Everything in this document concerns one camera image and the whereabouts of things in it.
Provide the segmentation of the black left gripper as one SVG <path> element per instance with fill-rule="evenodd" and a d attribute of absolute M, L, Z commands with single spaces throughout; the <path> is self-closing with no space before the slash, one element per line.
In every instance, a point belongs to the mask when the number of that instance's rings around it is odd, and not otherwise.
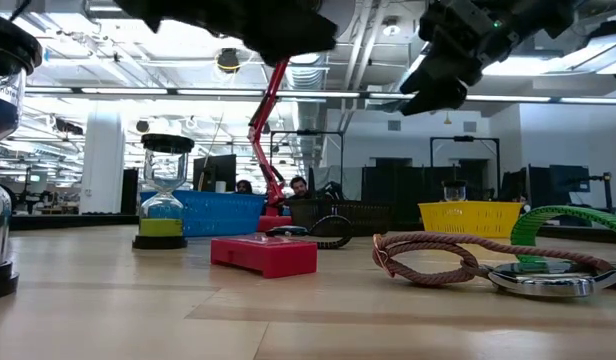
<path fill-rule="evenodd" d="M 262 11 L 263 45 L 247 31 L 257 21 L 259 0 L 113 0 L 131 18 L 142 20 L 157 33 L 172 20 L 205 29 L 212 35 L 241 40 L 267 65 L 335 47 L 337 25 L 320 15 L 320 0 L 270 0 Z"/>

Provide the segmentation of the black portal frame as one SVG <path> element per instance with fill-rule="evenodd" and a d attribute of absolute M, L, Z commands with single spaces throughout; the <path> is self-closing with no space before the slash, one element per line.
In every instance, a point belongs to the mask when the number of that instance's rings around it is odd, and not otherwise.
<path fill-rule="evenodd" d="M 492 142 L 495 146 L 495 150 L 493 151 L 493 153 L 496 156 L 496 183 L 495 183 L 495 194 L 499 195 L 501 192 L 501 155 L 500 155 L 500 139 L 499 138 L 493 138 L 493 137 L 474 137 L 474 136 L 470 136 L 470 135 L 459 135 L 459 136 L 452 136 L 452 137 L 431 137 L 429 139 L 429 161 L 430 161 L 430 172 L 429 172 L 429 181 L 430 181 L 430 185 L 429 185 L 429 190 L 430 193 L 428 195 L 428 198 L 431 201 L 438 201 L 442 199 L 442 189 L 440 186 L 434 185 L 433 184 L 433 180 L 434 180 L 434 174 L 435 174 L 435 164 L 434 164 L 434 157 L 435 154 L 437 152 L 436 148 L 434 147 L 434 142 L 440 140 L 440 141 L 452 141 L 455 143 L 468 143 L 468 142 L 480 142 L 482 145 L 484 145 L 485 147 L 489 148 L 488 145 L 485 144 L 486 141 Z"/>

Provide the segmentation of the hourglass with green sand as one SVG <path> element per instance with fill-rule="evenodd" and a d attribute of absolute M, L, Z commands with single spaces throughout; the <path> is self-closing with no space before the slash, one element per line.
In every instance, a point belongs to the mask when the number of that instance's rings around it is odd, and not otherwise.
<path fill-rule="evenodd" d="M 155 194 L 141 204 L 138 234 L 132 248 L 186 248 L 184 205 L 173 192 L 186 182 L 188 155 L 194 141 L 181 135 L 148 133 L 141 137 L 141 143 L 145 150 L 143 177 Z"/>

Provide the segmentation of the green band watch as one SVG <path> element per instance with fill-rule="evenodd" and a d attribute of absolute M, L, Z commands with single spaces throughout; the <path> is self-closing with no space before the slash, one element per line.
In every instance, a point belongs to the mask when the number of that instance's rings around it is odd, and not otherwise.
<path fill-rule="evenodd" d="M 540 228 L 548 220 L 559 216 L 572 216 L 580 220 L 588 220 L 616 234 L 616 215 L 594 210 L 566 205 L 550 205 L 535 208 L 521 216 L 513 226 L 510 241 L 514 246 L 535 247 L 536 237 Z"/>

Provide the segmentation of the black aluminium table frame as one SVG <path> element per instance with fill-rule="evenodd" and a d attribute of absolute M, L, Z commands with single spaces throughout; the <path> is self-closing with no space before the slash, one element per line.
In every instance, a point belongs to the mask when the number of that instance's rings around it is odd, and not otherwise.
<path fill-rule="evenodd" d="M 11 220 L 12 231 L 21 230 L 48 230 L 62 228 L 136 225 L 139 218 L 131 215 L 90 214 L 90 215 L 28 215 L 14 216 Z M 183 233 L 186 237 L 210 237 L 247 235 L 257 231 L 266 232 L 274 227 L 289 225 L 289 217 L 255 217 L 240 218 L 235 221 L 214 221 L 201 219 L 199 221 L 186 220 L 183 222 Z M 317 237 L 362 237 L 375 233 L 385 233 L 389 224 L 384 221 L 362 220 L 354 224 L 352 219 L 326 220 L 319 225 L 307 224 L 305 228 Z M 603 224 L 599 228 L 579 226 L 553 226 L 538 224 L 538 218 L 532 217 L 527 221 L 521 220 L 513 227 L 510 240 L 516 245 L 530 246 L 540 237 L 562 238 L 577 241 L 616 244 L 616 225 Z"/>

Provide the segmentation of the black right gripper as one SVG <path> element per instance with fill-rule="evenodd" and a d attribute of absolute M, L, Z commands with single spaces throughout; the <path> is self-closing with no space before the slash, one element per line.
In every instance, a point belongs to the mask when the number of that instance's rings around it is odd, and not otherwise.
<path fill-rule="evenodd" d="M 507 59 L 528 36 L 527 13 L 528 0 L 431 0 L 419 26 L 427 53 L 400 85 L 402 94 L 417 94 L 401 114 L 460 108 L 464 85 L 477 84 L 482 69 Z"/>

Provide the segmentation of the red rectangular box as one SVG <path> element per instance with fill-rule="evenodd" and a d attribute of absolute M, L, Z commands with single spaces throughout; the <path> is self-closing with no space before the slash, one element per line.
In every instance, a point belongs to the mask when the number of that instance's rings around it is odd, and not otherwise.
<path fill-rule="evenodd" d="M 210 262 L 274 279 L 315 273 L 318 249 L 315 243 L 265 235 L 214 238 L 210 242 Z"/>

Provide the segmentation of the round black ceiling device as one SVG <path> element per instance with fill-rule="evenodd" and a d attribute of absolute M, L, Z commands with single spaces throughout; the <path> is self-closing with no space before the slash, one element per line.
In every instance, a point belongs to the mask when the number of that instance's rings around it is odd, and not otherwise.
<path fill-rule="evenodd" d="M 226 74 L 236 73 L 240 65 L 236 48 L 223 48 L 216 59 L 217 68 Z"/>

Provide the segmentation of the black plastic basket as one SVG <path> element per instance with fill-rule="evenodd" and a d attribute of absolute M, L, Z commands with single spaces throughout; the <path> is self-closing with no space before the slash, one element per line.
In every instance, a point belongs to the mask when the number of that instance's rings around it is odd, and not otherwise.
<path fill-rule="evenodd" d="M 314 236 L 363 237 L 384 234 L 391 222 L 392 208 L 354 200 L 288 200 L 292 222 Z"/>

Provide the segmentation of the dark monitor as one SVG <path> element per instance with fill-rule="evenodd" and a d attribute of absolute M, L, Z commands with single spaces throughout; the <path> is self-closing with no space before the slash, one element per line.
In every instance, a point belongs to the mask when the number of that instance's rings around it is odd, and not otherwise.
<path fill-rule="evenodd" d="M 557 192 L 585 193 L 590 191 L 590 173 L 584 166 L 551 165 L 552 187 Z"/>

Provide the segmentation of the black cabinet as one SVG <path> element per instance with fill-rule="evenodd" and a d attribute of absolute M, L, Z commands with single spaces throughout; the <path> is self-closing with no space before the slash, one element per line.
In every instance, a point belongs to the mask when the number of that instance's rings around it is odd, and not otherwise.
<path fill-rule="evenodd" d="M 137 212 L 138 178 L 137 169 L 125 169 L 123 172 L 120 208 L 123 215 L 135 215 Z"/>

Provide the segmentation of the black band watch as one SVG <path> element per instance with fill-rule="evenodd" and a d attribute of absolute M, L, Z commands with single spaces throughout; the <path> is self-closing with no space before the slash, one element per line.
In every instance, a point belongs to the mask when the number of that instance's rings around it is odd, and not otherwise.
<path fill-rule="evenodd" d="M 273 227 L 265 232 L 269 237 L 271 236 L 286 236 L 286 237 L 307 237 L 318 236 L 320 230 L 329 230 L 334 237 L 338 237 L 338 240 L 332 241 L 316 241 L 311 240 L 319 250 L 335 250 L 340 249 L 347 245 L 353 238 L 353 226 L 352 223 L 345 217 L 340 215 L 328 215 L 322 217 L 311 227 L 306 228 L 297 225 L 284 225 Z"/>

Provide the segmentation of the hourglass with blue sand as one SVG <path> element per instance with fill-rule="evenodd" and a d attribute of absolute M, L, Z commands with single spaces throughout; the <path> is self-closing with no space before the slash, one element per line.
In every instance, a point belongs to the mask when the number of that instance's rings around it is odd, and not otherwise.
<path fill-rule="evenodd" d="M 41 65 L 38 40 L 0 16 L 0 141 L 14 133 L 22 116 L 26 80 Z M 12 201 L 0 185 L 0 298 L 17 291 L 19 274 L 7 258 Z"/>

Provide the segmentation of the blue plastic basket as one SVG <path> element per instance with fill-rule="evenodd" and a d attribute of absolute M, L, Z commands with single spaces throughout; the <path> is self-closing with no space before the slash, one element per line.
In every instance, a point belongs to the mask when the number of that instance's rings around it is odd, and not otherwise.
<path fill-rule="evenodd" d="M 257 231 L 265 198 L 261 195 L 176 190 L 182 206 L 151 204 L 149 218 L 182 221 L 184 237 L 247 235 Z"/>

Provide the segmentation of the red desk lamp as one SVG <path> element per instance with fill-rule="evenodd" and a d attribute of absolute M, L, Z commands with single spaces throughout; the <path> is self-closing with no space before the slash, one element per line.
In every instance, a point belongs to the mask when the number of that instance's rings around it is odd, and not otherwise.
<path fill-rule="evenodd" d="M 260 10 L 256 13 L 257 21 L 255 29 L 250 34 L 250 36 L 261 45 L 263 45 L 262 11 L 269 3 L 270 0 L 260 1 Z M 352 21 L 356 9 L 356 0 L 320 0 L 315 5 L 315 9 L 320 15 L 323 15 L 337 25 L 336 40 L 346 31 Z M 291 58 L 282 60 L 273 66 L 273 73 L 264 96 L 249 123 L 248 140 L 252 146 L 261 172 L 264 175 L 267 186 L 267 202 L 264 205 L 264 214 L 260 216 L 260 218 L 264 216 L 288 217 L 282 214 L 285 200 L 283 194 L 284 178 L 267 158 L 261 146 L 261 137 L 264 127 L 268 122 L 268 118 L 278 101 L 277 91 L 280 89 Z"/>

